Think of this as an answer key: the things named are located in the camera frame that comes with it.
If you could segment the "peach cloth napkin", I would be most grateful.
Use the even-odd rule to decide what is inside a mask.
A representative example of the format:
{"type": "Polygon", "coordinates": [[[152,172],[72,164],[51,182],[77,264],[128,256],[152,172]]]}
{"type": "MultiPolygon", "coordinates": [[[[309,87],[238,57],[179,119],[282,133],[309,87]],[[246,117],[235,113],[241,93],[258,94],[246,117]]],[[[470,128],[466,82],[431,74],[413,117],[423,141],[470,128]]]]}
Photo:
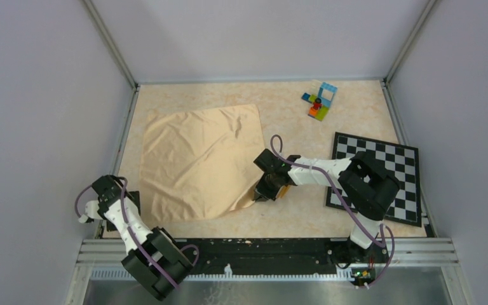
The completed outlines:
{"type": "Polygon", "coordinates": [[[209,220],[253,205],[264,148],[253,104],[150,113],[139,166],[145,220],[209,220]]]}

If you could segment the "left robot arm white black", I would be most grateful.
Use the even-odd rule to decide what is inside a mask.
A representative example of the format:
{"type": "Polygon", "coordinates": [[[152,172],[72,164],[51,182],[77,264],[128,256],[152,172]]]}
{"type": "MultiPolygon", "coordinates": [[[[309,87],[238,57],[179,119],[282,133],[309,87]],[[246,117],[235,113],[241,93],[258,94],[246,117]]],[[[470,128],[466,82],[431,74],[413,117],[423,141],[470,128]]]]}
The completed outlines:
{"type": "Polygon", "coordinates": [[[139,192],[128,191],[124,177],[104,175],[91,188],[97,202],[86,208],[87,217],[105,220],[119,233],[124,269],[155,299],[165,300],[192,271],[192,262],[166,230],[144,223],[139,192]]]}

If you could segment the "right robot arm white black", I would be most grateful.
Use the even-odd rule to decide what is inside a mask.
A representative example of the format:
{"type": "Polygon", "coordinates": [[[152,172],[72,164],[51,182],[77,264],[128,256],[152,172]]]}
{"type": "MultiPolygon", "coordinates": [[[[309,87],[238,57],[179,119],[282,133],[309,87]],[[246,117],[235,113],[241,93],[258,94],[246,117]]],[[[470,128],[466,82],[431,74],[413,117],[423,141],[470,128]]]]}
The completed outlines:
{"type": "Polygon", "coordinates": [[[371,152],[351,158],[315,159],[300,155],[282,157],[263,150],[254,160],[263,174],[254,189],[254,201],[274,201],[290,186],[330,187],[355,225],[347,244],[349,257],[363,262],[373,253],[372,244],[385,247],[383,220],[394,202],[400,181],[371,152]]]}

